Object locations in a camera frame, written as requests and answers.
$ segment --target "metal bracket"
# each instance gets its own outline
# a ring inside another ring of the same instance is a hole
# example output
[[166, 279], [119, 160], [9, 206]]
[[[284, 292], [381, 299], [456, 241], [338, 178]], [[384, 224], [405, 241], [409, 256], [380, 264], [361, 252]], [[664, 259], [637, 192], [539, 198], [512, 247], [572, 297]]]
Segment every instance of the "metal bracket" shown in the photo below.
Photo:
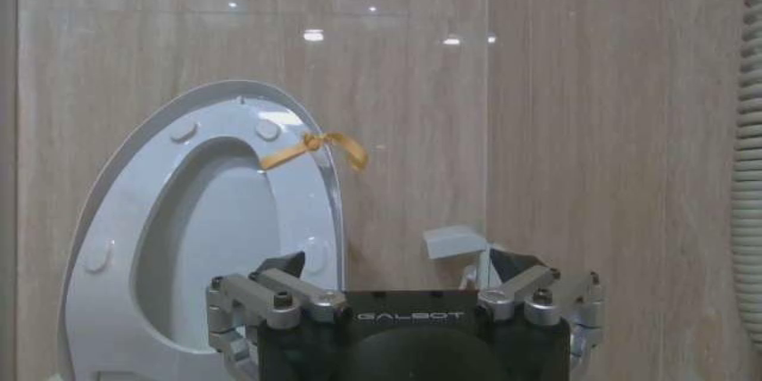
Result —
[[[225, 369], [236, 381], [257, 381], [257, 325], [290, 329], [308, 316], [333, 323], [346, 308], [346, 298], [337, 291], [302, 282], [278, 269], [265, 269], [248, 278], [238, 274], [216, 277], [205, 288], [208, 343], [222, 353]], [[237, 332], [245, 328], [245, 336]]]
[[561, 319], [568, 322], [569, 379], [580, 381], [591, 349], [603, 340], [603, 286], [597, 274], [560, 278], [555, 269], [535, 265], [501, 285], [478, 291], [478, 306], [494, 322], [510, 319], [519, 304], [535, 325], [553, 326]]
[[543, 265], [535, 265], [501, 285], [478, 291], [478, 306], [490, 313], [493, 321], [513, 318], [515, 305], [537, 288], [547, 287], [553, 281], [553, 271]]

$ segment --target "screw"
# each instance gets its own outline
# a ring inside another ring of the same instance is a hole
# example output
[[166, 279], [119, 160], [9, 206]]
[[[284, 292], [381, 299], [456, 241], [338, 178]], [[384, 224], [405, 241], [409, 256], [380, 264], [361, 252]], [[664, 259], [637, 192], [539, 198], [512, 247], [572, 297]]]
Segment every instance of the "screw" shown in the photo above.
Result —
[[540, 305], [549, 305], [552, 303], [552, 293], [547, 289], [536, 289], [532, 301]]
[[293, 298], [288, 292], [278, 292], [272, 297], [272, 307], [274, 310], [285, 310], [293, 305]]
[[214, 277], [212, 278], [212, 290], [218, 290], [218, 287], [222, 284], [222, 278], [221, 277]]

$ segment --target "white toilet seat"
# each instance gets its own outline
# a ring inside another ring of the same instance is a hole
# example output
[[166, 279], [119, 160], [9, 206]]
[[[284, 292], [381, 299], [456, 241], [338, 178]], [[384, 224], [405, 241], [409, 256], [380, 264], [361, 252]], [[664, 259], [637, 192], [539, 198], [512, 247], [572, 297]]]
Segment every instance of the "white toilet seat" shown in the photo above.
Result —
[[[59, 335], [73, 379], [224, 379], [221, 358], [205, 345], [204, 286], [268, 257], [305, 250], [302, 277], [342, 286], [329, 152], [266, 173], [246, 161], [294, 145], [304, 132], [318, 128], [290, 97], [226, 81], [178, 97], [129, 137], [95, 182], [74, 237]], [[202, 170], [209, 150], [224, 168]], [[190, 174], [185, 183], [194, 163], [205, 178]], [[198, 183], [193, 203], [166, 203]], [[157, 216], [161, 207], [173, 214]]]

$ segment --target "white plastic piece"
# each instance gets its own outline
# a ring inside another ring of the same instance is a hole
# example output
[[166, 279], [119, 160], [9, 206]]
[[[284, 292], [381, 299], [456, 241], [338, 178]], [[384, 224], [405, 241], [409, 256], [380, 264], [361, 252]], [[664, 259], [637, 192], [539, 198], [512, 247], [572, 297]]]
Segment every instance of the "white plastic piece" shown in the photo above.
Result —
[[[306, 237], [318, 237], [322, 253], [309, 261], [314, 249], [308, 252], [304, 279], [342, 286], [340, 205], [322, 170], [329, 153], [261, 174], [256, 158], [314, 130], [272, 100], [240, 104], [236, 93], [216, 93], [273, 88], [214, 85], [184, 96], [202, 103], [184, 104], [181, 97], [154, 114], [93, 187], [63, 292], [61, 375], [69, 381], [226, 379], [205, 345], [204, 288], [213, 276], [245, 274], [262, 259], [298, 251]], [[262, 116], [288, 119], [272, 142], [252, 133]]]
[[424, 240], [428, 259], [482, 252], [489, 248], [486, 239], [466, 225], [430, 229], [424, 232]]

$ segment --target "toilet lid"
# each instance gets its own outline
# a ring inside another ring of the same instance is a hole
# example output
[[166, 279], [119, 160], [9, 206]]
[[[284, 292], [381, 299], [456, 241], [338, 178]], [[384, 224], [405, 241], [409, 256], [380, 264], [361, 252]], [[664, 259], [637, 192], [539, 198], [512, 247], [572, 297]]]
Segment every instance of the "toilet lid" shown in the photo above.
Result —
[[204, 286], [269, 257], [304, 251], [304, 278], [341, 288], [330, 153], [258, 168], [258, 158], [304, 133], [321, 131], [302, 106], [252, 81], [193, 89], [133, 131], [94, 182], [74, 233], [58, 329], [69, 379], [81, 367], [111, 377], [131, 369], [156, 379], [213, 374], [221, 361], [201, 368], [221, 360], [205, 344]]

